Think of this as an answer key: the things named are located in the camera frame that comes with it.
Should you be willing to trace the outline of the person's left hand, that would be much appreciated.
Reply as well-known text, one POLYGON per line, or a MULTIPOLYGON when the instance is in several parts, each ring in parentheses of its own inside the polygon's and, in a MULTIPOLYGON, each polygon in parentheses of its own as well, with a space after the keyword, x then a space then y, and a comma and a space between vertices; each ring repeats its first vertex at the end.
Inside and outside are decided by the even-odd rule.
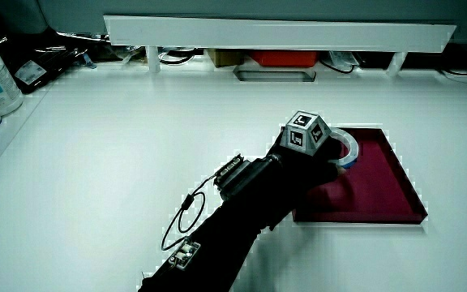
POLYGON ((281 128, 268 152, 281 159, 286 186, 295 193, 333 182, 340 167, 341 142, 318 115, 299 110, 281 128))

